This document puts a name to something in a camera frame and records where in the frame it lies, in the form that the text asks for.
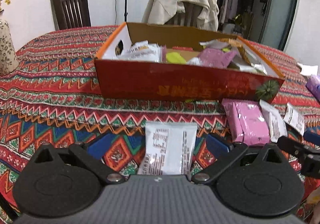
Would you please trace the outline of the white snack packet back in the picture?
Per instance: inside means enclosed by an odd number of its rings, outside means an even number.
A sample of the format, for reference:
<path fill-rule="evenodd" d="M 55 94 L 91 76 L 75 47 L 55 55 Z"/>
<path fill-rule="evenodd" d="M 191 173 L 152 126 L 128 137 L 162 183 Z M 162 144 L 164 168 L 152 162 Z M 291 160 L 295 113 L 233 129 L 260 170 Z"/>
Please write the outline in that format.
<path fill-rule="evenodd" d="M 145 156 L 138 175 L 190 175 L 197 124 L 145 123 Z"/>

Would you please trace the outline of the white small snack packet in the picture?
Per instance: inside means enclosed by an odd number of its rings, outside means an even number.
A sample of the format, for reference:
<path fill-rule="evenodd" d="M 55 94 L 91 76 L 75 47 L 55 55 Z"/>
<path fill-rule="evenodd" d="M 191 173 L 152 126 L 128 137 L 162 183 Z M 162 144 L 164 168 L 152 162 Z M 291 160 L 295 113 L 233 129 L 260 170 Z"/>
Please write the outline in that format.
<path fill-rule="evenodd" d="M 304 116 L 289 102 L 286 106 L 284 122 L 294 128 L 301 136 L 305 132 L 305 119 Z"/>

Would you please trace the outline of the white narrow snack packet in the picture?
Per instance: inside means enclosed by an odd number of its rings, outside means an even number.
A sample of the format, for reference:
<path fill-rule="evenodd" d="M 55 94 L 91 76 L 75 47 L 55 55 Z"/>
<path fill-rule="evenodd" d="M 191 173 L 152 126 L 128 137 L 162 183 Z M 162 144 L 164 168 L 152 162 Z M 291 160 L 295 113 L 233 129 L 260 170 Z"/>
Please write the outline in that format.
<path fill-rule="evenodd" d="M 259 100 L 259 105 L 268 124 L 271 142 L 277 143 L 281 136 L 287 137 L 286 124 L 279 111 L 264 100 Z"/>

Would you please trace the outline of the colourful patterned tablecloth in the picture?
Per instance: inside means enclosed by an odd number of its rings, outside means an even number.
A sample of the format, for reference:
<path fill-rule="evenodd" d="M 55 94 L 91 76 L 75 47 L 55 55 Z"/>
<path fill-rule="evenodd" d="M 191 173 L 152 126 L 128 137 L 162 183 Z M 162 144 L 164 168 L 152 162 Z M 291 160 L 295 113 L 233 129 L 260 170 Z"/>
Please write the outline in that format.
<path fill-rule="evenodd" d="M 139 140 L 147 120 L 198 125 L 192 171 L 214 161 L 204 136 L 227 136 L 223 110 L 215 101 L 103 98 L 94 55 L 115 26 L 61 30 L 39 36 L 17 52 L 18 67 L 1 77 L 1 194 L 15 205 L 13 185 L 44 142 L 64 148 L 114 134 L 103 161 L 134 173 L 144 149 Z"/>

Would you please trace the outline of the purple packet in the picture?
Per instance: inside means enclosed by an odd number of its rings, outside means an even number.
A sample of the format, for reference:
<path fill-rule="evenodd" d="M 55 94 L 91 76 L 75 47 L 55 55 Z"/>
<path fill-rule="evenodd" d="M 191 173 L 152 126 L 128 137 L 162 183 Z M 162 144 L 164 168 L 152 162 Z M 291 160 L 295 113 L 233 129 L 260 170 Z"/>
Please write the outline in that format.
<path fill-rule="evenodd" d="M 319 75 L 311 75 L 306 83 L 306 88 L 320 101 L 320 78 Z"/>

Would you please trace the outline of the white tissue paper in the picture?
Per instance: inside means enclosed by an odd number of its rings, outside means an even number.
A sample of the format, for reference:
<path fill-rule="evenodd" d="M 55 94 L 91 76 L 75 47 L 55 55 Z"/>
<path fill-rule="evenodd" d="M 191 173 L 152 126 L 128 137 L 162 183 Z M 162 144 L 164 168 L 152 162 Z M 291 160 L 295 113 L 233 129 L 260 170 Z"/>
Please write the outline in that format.
<path fill-rule="evenodd" d="M 318 74 L 317 65 L 304 65 L 300 62 L 298 62 L 297 65 L 301 69 L 300 74 L 303 76 L 312 76 Z"/>

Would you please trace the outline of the pink snack packet in box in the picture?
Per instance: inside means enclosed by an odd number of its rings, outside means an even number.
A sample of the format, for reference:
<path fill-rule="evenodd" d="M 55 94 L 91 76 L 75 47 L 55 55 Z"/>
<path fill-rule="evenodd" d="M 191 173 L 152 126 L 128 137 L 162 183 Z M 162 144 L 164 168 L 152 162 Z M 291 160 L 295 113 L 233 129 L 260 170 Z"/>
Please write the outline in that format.
<path fill-rule="evenodd" d="M 221 49 L 206 48 L 197 56 L 202 66 L 213 68 L 227 68 L 238 54 L 236 50 L 225 52 Z"/>

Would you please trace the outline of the lime green snack packet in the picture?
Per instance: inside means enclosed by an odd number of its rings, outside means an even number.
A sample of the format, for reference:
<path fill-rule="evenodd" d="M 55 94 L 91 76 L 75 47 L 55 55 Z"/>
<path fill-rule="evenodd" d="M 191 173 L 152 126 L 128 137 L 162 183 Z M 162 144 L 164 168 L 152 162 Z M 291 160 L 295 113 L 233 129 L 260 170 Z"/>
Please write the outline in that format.
<path fill-rule="evenodd" d="M 185 58 L 182 57 L 178 52 L 167 53 L 165 58 L 167 63 L 180 64 L 180 65 L 184 65 L 187 63 Z"/>

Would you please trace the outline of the orange cardboard snack box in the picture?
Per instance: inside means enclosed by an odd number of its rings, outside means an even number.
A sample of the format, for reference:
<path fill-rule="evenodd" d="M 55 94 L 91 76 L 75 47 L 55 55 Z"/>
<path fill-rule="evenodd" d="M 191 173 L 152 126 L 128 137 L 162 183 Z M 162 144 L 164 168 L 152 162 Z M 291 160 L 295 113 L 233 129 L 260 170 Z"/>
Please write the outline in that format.
<path fill-rule="evenodd" d="M 134 43 L 148 41 L 177 52 L 186 60 L 196 57 L 202 42 L 227 39 L 227 35 L 194 27 L 123 23 L 97 51 L 94 65 L 105 98 L 165 101 L 221 100 L 224 98 L 274 100 L 285 77 L 263 54 L 237 37 L 257 58 L 266 73 L 232 68 L 210 68 L 165 62 L 119 60 Z"/>

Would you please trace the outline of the floral ceramic vase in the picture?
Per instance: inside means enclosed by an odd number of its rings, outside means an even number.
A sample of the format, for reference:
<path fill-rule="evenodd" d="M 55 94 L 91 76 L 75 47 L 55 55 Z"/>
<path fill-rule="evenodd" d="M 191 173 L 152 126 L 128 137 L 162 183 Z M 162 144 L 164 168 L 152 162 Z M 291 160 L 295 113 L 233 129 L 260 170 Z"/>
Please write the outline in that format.
<path fill-rule="evenodd" d="M 14 48 L 8 22 L 3 18 L 1 10 L 0 19 L 0 75 L 4 76 L 13 72 L 19 65 Z"/>

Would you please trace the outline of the wooden chair with jacket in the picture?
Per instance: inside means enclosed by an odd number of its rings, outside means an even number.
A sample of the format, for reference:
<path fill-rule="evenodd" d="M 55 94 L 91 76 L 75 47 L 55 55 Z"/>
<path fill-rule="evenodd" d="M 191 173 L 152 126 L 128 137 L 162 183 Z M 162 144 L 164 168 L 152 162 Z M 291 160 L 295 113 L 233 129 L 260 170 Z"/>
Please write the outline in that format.
<path fill-rule="evenodd" d="M 183 6 L 184 11 L 177 12 L 166 24 L 197 28 L 197 18 L 203 8 L 188 2 L 184 2 Z"/>

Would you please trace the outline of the dark wooden chair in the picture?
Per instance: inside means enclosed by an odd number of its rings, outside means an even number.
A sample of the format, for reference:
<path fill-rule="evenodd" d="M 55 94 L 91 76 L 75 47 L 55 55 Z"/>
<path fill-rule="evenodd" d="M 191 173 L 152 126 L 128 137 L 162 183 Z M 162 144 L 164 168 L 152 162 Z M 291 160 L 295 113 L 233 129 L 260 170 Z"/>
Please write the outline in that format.
<path fill-rule="evenodd" d="M 53 0 L 59 30 L 90 27 L 88 0 Z"/>

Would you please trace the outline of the beige jacket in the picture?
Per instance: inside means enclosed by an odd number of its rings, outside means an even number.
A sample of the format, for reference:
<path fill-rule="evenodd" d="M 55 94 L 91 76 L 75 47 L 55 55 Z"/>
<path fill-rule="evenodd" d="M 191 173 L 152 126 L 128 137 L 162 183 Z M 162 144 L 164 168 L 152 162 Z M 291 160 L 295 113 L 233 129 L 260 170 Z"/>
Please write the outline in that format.
<path fill-rule="evenodd" d="M 201 8 L 196 27 L 216 32 L 219 25 L 217 0 L 149 0 L 142 18 L 143 23 L 164 25 L 176 14 L 185 14 L 185 4 Z"/>

